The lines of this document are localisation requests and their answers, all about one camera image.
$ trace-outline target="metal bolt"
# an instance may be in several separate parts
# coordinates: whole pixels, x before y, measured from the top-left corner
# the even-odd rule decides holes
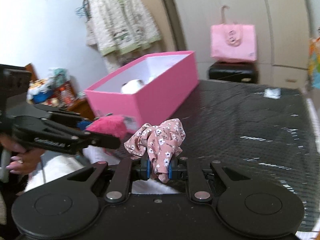
[[[210,197],[210,193],[206,191],[198,191],[195,193],[197,199],[207,199]]]
[[[107,193],[108,199],[119,199],[122,197],[122,193],[119,191],[110,191]]]

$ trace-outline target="black ottoman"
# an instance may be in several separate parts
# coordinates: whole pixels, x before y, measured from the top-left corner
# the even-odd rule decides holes
[[[209,79],[258,83],[258,72],[253,63],[224,63],[213,64],[208,71]]]

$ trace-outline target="blue container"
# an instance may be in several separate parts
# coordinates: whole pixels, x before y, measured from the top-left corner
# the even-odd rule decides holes
[[[40,92],[39,94],[36,94],[33,96],[33,102],[35,104],[39,104],[42,103],[44,101],[46,101],[50,96],[53,95],[53,91],[49,90],[47,92]]]

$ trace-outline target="white cloth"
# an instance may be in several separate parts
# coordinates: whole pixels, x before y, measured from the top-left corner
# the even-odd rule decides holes
[[[91,163],[97,161],[107,161],[109,165],[115,165],[120,162],[120,159],[113,155],[107,155],[103,152],[102,148],[89,146],[83,149],[84,156],[86,156]],[[74,157],[65,157],[60,155],[49,160],[44,167],[44,174],[46,182],[53,181],[68,175],[74,171],[82,169],[84,166],[80,164]],[[39,187],[44,184],[42,171],[39,171],[33,176],[25,189],[25,192],[35,187]],[[177,190],[166,186],[153,179],[148,181],[138,180],[132,183],[132,193],[134,194],[176,194]]]

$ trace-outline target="cabinet door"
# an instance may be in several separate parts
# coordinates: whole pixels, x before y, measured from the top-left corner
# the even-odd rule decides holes
[[[257,33],[258,63],[271,64],[271,37],[265,0],[221,0],[228,5],[227,23],[253,24]]]
[[[210,28],[220,23],[219,0],[175,0],[189,50],[196,52],[197,63],[215,62],[210,56]]]
[[[273,66],[273,86],[284,88],[303,88],[307,71],[289,67]]]
[[[267,0],[272,23],[274,65],[307,68],[309,23],[305,0]]]

